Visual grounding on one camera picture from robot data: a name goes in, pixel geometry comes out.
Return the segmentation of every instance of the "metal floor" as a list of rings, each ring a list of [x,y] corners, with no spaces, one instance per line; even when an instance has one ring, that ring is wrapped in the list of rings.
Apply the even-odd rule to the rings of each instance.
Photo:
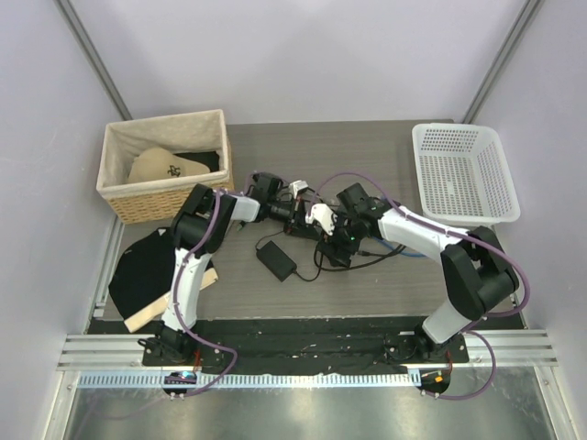
[[[450,394],[471,392],[488,368],[453,372]],[[161,390],[78,390],[66,439],[555,439],[533,368],[499,368],[492,387],[470,401],[435,401],[409,388],[214,390],[163,401],[123,421]]]

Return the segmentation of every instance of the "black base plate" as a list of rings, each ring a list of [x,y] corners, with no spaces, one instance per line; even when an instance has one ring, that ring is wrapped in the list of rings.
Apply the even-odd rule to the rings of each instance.
[[[194,328],[201,337],[238,351],[235,374],[386,374],[405,372],[400,364],[446,362],[444,353],[429,360],[415,353],[412,337],[400,335],[410,330],[397,318],[217,320]],[[460,350],[464,345],[462,336],[450,343],[453,363],[469,362],[467,350]],[[200,349],[205,373],[221,372],[231,359],[207,346]],[[143,365],[170,363],[145,354]]]

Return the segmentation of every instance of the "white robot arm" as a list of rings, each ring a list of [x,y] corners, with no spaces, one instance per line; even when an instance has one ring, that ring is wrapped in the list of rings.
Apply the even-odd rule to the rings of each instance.
[[[341,207],[336,212],[317,203],[306,217],[308,223],[319,224],[325,232],[327,239],[322,252],[331,263],[348,264],[362,238],[378,237],[401,243],[442,266],[448,298],[416,329],[426,339],[428,349],[447,343],[517,290],[519,281],[508,263],[486,249],[472,247],[469,242],[449,234],[471,235],[502,250],[490,229],[479,227],[469,231],[442,225],[404,206],[400,213],[390,203],[370,197],[358,183],[341,192],[338,199]],[[435,226],[444,233],[421,223]]]
[[[287,232],[296,232],[300,237],[317,240],[317,249],[330,260],[333,266],[346,266],[350,257],[359,249],[364,237],[378,237],[398,242],[428,256],[442,266],[447,285],[448,299],[416,328],[418,349],[434,353],[441,349],[463,327],[481,319],[487,312],[515,292],[518,279],[512,267],[501,258],[469,242],[449,236],[446,231],[470,235],[500,248],[493,231],[477,228],[474,231],[434,224],[435,232],[413,219],[421,218],[405,207],[399,213],[391,205],[376,197],[370,197],[355,183],[338,195],[340,207],[333,212],[323,203],[312,206],[305,213],[304,203],[297,197],[307,188],[305,182],[290,185],[293,199],[288,205],[273,197],[284,189],[281,179],[270,174],[261,174],[248,189],[248,196],[222,195],[219,215],[212,234],[204,245],[190,255],[177,286],[179,312],[186,326],[192,328],[197,320],[197,300],[206,265],[220,247],[228,224],[232,220],[259,222],[274,218],[284,222]],[[185,256],[202,240],[209,226],[209,215],[214,206],[213,190],[197,185],[172,223],[176,246],[176,267],[173,276],[174,289]],[[406,213],[412,220],[406,219]],[[315,226],[320,226],[320,233]],[[185,341],[183,327],[175,314],[175,303],[170,301],[162,317],[164,330],[159,335],[162,343],[177,353],[188,353],[191,346]]]
[[[253,222],[257,218],[260,209],[260,203],[243,195],[228,195],[236,200],[234,209],[230,215],[230,221]],[[178,282],[178,272],[183,264],[185,256],[190,249],[187,247],[177,247],[175,249],[175,272],[173,273],[172,292],[175,289],[175,283]],[[197,303],[200,296],[200,286],[204,278],[205,269],[212,258],[213,253],[203,253],[200,257],[190,255],[187,264],[183,270],[182,277],[179,279],[177,287],[177,303],[182,314],[185,324],[192,328],[197,320]],[[172,330],[183,330],[177,316],[173,301],[169,301],[167,310],[161,320]]]

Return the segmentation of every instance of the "black cloth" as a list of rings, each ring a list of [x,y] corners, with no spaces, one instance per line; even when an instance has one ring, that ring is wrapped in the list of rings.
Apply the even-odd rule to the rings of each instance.
[[[200,162],[210,169],[210,172],[220,171],[220,156],[215,151],[200,151],[175,154],[178,158]]]
[[[213,267],[208,263],[207,269]],[[172,288],[175,249],[169,228],[159,228],[131,245],[120,257],[108,290],[124,319]]]

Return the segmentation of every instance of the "beige cap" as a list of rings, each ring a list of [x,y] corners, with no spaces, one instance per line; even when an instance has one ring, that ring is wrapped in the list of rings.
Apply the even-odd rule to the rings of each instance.
[[[203,163],[173,156],[164,148],[143,151],[132,164],[128,183],[161,181],[174,177],[199,176],[210,169]]]

